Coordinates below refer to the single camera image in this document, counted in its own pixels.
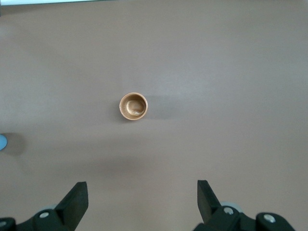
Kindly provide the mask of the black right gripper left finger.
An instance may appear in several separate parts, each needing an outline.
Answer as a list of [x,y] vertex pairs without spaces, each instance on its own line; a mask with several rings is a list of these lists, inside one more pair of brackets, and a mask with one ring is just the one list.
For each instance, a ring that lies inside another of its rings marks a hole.
[[25,222],[0,219],[2,231],[74,231],[88,209],[87,183],[78,182],[55,208],[44,209]]

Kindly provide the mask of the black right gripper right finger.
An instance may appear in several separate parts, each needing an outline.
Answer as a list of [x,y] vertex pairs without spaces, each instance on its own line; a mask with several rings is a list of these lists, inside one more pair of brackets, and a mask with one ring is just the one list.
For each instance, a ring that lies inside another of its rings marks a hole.
[[252,219],[234,206],[222,205],[207,180],[197,182],[197,204],[203,223],[196,231],[293,231],[293,226],[282,216],[262,212]]

